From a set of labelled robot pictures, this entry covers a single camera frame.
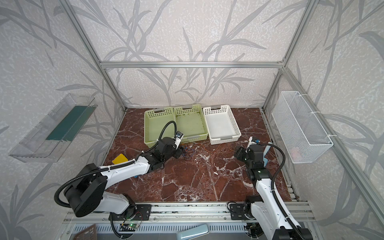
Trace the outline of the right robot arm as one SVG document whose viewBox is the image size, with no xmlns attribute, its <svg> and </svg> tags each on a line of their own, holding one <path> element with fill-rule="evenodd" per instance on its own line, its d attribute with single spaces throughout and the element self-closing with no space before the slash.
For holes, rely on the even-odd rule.
<svg viewBox="0 0 384 240">
<path fill-rule="evenodd" d="M 274 174 L 267 169 L 265 155 L 270 148 L 280 152 L 282 163 Z M 286 155 L 272 143 L 262 144 L 250 138 L 246 148 L 238 147 L 234 157 L 245 163 L 247 176 L 258 192 L 258 196 L 248 196 L 244 212 L 260 225 L 268 240 L 312 240 L 309 229 L 303 228 L 286 207 L 276 187 L 276 178 L 281 172 Z"/>
</svg>

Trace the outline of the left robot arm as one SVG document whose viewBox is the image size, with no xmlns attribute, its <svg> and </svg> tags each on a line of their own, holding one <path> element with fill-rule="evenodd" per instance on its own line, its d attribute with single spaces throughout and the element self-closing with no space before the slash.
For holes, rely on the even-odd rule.
<svg viewBox="0 0 384 240">
<path fill-rule="evenodd" d="M 137 211 L 134 201 L 123 194 L 107 192 L 107 189 L 129 178 L 160 169 L 170 158 L 179 158 L 183 152 L 180 147 L 182 139 L 181 132 L 173 138 L 164 137 L 135 159 L 117 165 L 97 167 L 88 164 L 75 178 L 58 188 L 54 200 L 59 206 L 71 208 L 78 218 L 93 212 L 131 216 Z"/>
</svg>

